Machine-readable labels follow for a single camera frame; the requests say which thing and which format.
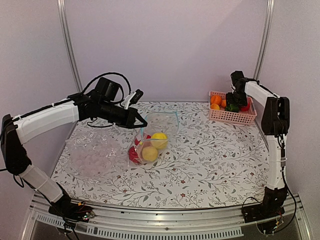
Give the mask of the clear zip top bag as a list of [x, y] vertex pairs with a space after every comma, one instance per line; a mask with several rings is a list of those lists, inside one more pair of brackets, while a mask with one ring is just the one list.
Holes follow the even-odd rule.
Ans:
[[157, 161], [179, 129], [176, 111], [150, 112], [145, 120], [147, 126], [138, 131], [128, 149], [130, 164], [142, 165]]

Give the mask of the yellow toy lemon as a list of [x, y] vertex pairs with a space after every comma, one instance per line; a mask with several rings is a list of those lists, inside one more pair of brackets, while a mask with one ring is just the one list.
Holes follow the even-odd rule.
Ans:
[[150, 138], [151, 145], [158, 150], [165, 149], [168, 145], [168, 137], [163, 132], [156, 132]]
[[142, 158], [145, 161], [153, 162], [158, 157], [158, 149], [153, 146], [147, 146], [142, 149]]

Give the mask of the red toy pomegranate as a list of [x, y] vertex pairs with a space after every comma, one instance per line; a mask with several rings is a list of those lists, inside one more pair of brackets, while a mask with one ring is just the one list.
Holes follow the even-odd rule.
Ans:
[[134, 164], [140, 164], [139, 162], [139, 156], [136, 152], [136, 149], [134, 146], [131, 146], [128, 150], [128, 158], [129, 160]]

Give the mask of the red toy bell pepper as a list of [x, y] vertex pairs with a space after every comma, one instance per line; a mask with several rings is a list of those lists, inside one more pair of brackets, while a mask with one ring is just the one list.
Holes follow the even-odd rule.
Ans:
[[141, 136], [140, 134], [138, 134], [135, 139], [134, 139], [134, 144], [136, 146], [141, 146], [143, 144], [144, 141], [150, 139], [151, 136], [149, 134], [144, 134], [143, 136]]

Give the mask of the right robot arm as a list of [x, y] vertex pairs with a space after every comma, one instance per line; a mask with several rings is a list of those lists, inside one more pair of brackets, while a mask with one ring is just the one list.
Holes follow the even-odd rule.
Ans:
[[242, 71], [234, 71], [230, 78], [232, 92], [226, 97], [228, 106], [244, 107], [248, 97], [263, 106], [260, 126], [269, 151], [269, 177], [258, 213], [262, 218], [269, 218], [287, 198], [286, 142], [290, 127], [290, 100], [272, 92], [258, 80], [245, 77]]

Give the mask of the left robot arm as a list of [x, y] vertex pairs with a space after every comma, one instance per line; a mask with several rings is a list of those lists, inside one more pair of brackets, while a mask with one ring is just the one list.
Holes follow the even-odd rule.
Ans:
[[70, 217], [77, 208], [76, 204], [61, 186], [32, 164], [24, 144], [60, 126], [87, 119], [104, 119], [126, 129], [146, 127], [147, 122], [132, 107], [144, 93], [137, 89], [116, 101], [118, 91], [123, 88], [107, 76], [109, 73], [97, 76], [97, 84], [89, 92], [83, 90], [23, 115], [12, 117], [7, 114], [2, 118], [0, 149], [5, 171], [20, 177], [45, 196], [51, 207], [63, 217]]

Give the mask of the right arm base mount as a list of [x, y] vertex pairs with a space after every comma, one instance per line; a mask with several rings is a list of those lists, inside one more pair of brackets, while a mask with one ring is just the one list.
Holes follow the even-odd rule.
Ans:
[[[248, 200], [253, 200], [254, 204], [245, 206]], [[263, 204], [256, 198], [247, 197], [241, 205], [241, 213], [245, 223], [261, 221], [277, 216], [282, 216], [285, 213], [283, 206], [276, 208], [265, 208]]]

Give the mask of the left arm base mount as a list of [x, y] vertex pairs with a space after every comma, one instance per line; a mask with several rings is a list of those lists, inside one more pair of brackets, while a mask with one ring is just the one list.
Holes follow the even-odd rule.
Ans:
[[50, 202], [48, 212], [72, 222], [88, 222], [95, 216], [93, 208], [85, 201], [72, 203], [71, 197], [62, 188], [62, 197], [57, 202]]

